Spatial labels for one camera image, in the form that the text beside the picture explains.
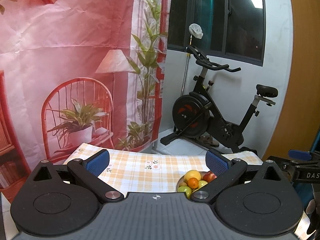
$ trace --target white wall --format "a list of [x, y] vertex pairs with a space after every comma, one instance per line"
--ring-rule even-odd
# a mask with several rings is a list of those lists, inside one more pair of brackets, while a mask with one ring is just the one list
[[[244, 131], [244, 146], [256, 149], [262, 157], [268, 147], [276, 127], [283, 105], [292, 58], [292, 8], [291, 0], [266, 0], [266, 43], [263, 67], [235, 60], [211, 57], [210, 60], [219, 64], [229, 64], [230, 68], [241, 67], [237, 73], [227, 71], [208, 71], [208, 80], [214, 81], [210, 90], [215, 103], [223, 117], [231, 122], [240, 123], [256, 93], [256, 85], [263, 84], [276, 87], [279, 96], [274, 99], [275, 106], [269, 107], [260, 102], [258, 117], [253, 116]], [[173, 126], [171, 109], [175, 99], [180, 95], [183, 70], [186, 56], [183, 53], [169, 51], [167, 54], [163, 112], [161, 130]], [[201, 67], [195, 64], [194, 57], [189, 63], [185, 91], [192, 91], [194, 75], [199, 75]]]

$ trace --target plastic bag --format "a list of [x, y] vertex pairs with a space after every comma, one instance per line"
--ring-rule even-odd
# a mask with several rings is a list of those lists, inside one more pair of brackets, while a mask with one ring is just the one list
[[197, 39], [202, 39], [203, 32], [200, 25], [193, 23], [189, 26], [189, 32]]

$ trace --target tablecloth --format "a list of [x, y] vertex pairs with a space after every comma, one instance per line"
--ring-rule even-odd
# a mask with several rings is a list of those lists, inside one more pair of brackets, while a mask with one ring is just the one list
[[[76, 158], [85, 160], [101, 149], [83, 143], [65, 161], [65, 164]], [[205, 165], [205, 156], [155, 155], [112, 149], [108, 151], [110, 153], [109, 166], [98, 178], [120, 191], [124, 196], [128, 192], [174, 192], [178, 180], [187, 171], [209, 171]], [[262, 160], [249, 151], [224, 156], [230, 160], [240, 158], [252, 165], [262, 164]], [[303, 213], [295, 232], [301, 240], [308, 239], [306, 231], [309, 224], [309, 218]]]

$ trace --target window frame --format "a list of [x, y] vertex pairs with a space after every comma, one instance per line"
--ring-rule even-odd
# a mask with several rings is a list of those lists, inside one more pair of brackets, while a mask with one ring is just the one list
[[[184, 35], [183, 46], [168, 44], [168, 49], [182, 51], [182, 52], [186, 51], [186, 47], [188, 46], [188, 44], [190, 44], [189, 26], [190, 24], [194, 23], [195, 2], [196, 0], [187, 0], [187, 14], [186, 14], [186, 25], [185, 25], [185, 35]], [[257, 66], [263, 66], [263, 59], [265, 54], [265, 43], [266, 43], [266, 1], [262, 0], [262, 4], [263, 4], [263, 9], [262, 9], [263, 10], [263, 37], [262, 37], [261, 60], [251, 58], [251, 57], [241, 56], [241, 55], [233, 54], [229, 52], [226, 53], [228, 20], [229, 20], [229, 15], [228, 15], [229, 0], [225, 0], [222, 51], [208, 50], [208, 49], [202, 49], [202, 51], [206, 53], [208, 56], [222, 57], [222, 58], [237, 60], [245, 63], [250, 63]]]

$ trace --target red apple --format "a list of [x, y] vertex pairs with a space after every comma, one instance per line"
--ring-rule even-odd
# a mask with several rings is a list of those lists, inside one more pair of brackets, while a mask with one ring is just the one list
[[216, 177], [217, 176], [212, 171], [208, 171], [206, 174], [203, 175], [203, 180], [209, 183], [213, 181]]

